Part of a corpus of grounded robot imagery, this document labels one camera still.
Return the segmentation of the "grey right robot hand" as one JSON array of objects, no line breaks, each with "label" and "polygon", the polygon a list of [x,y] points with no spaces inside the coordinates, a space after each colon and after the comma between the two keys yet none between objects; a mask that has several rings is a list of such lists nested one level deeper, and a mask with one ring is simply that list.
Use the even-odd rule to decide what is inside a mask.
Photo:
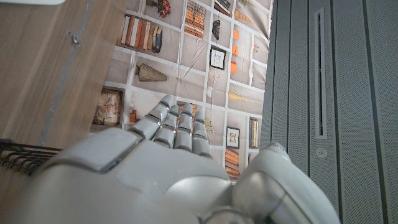
[{"label": "grey right robot hand", "polygon": [[338,223],[323,191],[269,143],[236,182],[210,154],[205,117],[163,97],[128,130],[66,149],[1,141],[2,223]]}]

